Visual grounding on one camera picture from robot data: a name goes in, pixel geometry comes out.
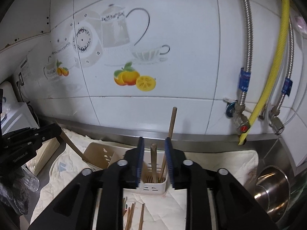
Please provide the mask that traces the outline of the short wooden chopstick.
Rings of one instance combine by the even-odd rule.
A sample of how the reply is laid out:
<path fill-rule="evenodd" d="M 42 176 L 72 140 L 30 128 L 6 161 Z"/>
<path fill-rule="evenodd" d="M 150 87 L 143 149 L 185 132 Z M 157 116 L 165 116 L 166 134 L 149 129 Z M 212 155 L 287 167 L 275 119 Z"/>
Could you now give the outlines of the short wooden chopstick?
<path fill-rule="evenodd" d="M 157 183 L 157 144 L 153 143 L 150 146 L 150 156 L 151 156 L 151 172 L 153 183 Z"/>

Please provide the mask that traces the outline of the lone wooden chopstick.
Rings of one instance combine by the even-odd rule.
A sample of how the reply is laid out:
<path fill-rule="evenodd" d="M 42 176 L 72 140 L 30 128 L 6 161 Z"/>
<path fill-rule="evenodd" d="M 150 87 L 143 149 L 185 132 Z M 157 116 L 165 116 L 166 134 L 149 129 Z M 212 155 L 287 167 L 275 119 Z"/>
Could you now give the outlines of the lone wooden chopstick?
<path fill-rule="evenodd" d="M 171 119 L 170 119 L 170 124 L 169 124 L 168 136 L 165 139 L 165 147 L 166 147 L 166 149 L 165 149 L 165 153 L 164 153 L 164 156 L 163 156 L 162 166 L 161 166 L 161 170 L 160 170 L 160 174 L 159 174 L 159 178 L 158 178 L 158 181 L 160 183 L 163 182 L 164 174 L 165 174 L 166 168 L 168 166 L 168 161 L 169 161 L 169 157 L 170 157 L 171 138 L 172 138 L 172 135 L 173 135 L 176 114 L 177 114 L 177 107 L 173 107 L 172 108 Z"/>

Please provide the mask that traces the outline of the bagged disposable chopsticks pack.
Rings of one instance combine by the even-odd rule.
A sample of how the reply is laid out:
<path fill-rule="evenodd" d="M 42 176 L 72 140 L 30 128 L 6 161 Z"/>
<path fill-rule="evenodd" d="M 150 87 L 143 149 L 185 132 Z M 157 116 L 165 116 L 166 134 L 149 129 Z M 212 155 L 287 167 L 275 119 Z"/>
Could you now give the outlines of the bagged disposable chopsticks pack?
<path fill-rule="evenodd" d="M 26 163 L 27 168 L 37 176 L 59 146 L 60 143 L 56 138 L 44 142 L 42 147 L 36 151 L 36 156 Z"/>

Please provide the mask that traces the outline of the beige plastic utensil holder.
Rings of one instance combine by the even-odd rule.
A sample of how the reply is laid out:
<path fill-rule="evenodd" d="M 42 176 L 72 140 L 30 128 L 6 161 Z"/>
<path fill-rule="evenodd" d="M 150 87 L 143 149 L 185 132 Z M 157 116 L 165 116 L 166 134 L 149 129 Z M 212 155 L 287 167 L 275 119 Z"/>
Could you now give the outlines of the beige plastic utensil holder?
<path fill-rule="evenodd" d="M 93 170 L 102 170 L 108 168 L 111 164 L 121 160 L 126 151 L 133 146 L 115 143 L 115 142 L 91 142 L 85 152 L 86 163 Z M 162 195 L 167 190 L 167 173 L 162 176 L 162 180 L 154 182 L 151 168 L 151 151 L 144 150 L 142 177 L 139 187 L 134 193 L 143 195 Z"/>

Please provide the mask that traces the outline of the white quilted patterned mat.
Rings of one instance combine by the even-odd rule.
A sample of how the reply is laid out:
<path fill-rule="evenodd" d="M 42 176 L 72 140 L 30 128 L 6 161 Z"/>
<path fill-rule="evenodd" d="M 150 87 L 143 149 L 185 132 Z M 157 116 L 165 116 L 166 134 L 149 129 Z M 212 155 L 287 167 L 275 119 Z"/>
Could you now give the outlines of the white quilted patterned mat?
<path fill-rule="evenodd" d="M 191 153 L 186 158 L 201 167 L 217 171 L 227 169 L 242 185 L 256 176 L 259 157 L 256 151 L 223 153 Z M 88 165 L 69 147 L 60 154 L 50 170 L 49 182 L 41 189 L 40 198 L 33 210 L 31 222 L 43 212 L 53 199 Z M 140 195 L 124 192 L 127 204 L 135 204 L 132 229 L 138 229 L 140 211 L 144 210 L 143 229 L 184 229 L 186 218 L 186 192 L 169 187 L 162 195 Z"/>

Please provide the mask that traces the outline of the steel saucepan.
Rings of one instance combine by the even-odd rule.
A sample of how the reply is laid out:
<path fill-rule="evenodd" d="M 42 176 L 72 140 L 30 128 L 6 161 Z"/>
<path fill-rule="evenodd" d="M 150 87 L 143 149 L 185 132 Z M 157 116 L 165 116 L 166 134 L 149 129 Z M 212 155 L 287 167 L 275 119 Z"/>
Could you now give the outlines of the steel saucepan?
<path fill-rule="evenodd" d="M 286 174 L 275 166 L 264 168 L 256 180 L 254 199 L 271 220 L 278 223 L 290 201 L 290 183 Z"/>

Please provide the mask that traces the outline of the chrome angle valve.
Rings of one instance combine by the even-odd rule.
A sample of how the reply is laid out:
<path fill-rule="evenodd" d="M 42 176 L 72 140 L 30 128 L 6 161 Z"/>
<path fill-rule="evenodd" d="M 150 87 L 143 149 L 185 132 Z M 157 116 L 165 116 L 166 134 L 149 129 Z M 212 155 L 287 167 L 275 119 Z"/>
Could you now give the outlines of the chrome angle valve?
<path fill-rule="evenodd" d="M 278 109 L 276 106 L 272 107 L 271 109 L 266 108 L 265 110 L 265 119 L 277 136 L 281 135 L 285 129 L 284 124 L 278 117 L 279 114 L 280 109 Z"/>

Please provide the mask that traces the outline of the white thin water tube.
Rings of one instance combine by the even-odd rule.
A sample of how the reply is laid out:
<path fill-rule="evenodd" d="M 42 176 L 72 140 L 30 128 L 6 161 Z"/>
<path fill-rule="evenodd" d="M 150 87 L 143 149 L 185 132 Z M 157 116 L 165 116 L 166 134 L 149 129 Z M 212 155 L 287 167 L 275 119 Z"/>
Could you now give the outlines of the white thin water tube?
<path fill-rule="evenodd" d="M 268 101 L 259 115 L 266 124 L 265 110 L 274 106 L 280 109 L 278 117 L 284 126 L 289 124 L 306 93 L 306 21 L 299 15 L 291 15 L 290 20 L 286 53 L 282 57 L 281 68 Z"/>

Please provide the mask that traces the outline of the wall power socket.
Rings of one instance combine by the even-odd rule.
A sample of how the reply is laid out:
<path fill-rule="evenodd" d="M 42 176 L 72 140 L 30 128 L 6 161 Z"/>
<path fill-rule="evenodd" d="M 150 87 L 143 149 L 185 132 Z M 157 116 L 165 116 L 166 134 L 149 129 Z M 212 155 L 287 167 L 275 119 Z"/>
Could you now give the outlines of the wall power socket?
<path fill-rule="evenodd" d="M 24 86 L 23 76 L 22 73 L 18 73 L 18 81 L 16 82 L 18 87 Z"/>

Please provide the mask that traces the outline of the red handled angle valve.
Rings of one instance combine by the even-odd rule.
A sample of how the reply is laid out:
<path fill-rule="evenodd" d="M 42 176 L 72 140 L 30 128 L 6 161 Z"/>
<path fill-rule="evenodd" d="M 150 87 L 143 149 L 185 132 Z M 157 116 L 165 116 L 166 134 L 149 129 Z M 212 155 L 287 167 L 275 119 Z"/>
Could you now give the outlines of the red handled angle valve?
<path fill-rule="evenodd" d="M 227 104 L 225 111 L 226 117 L 232 120 L 238 134 L 246 133 L 250 129 L 250 122 L 243 115 L 245 106 L 240 105 L 237 100 L 231 100 L 229 98 L 224 98 L 223 101 Z"/>

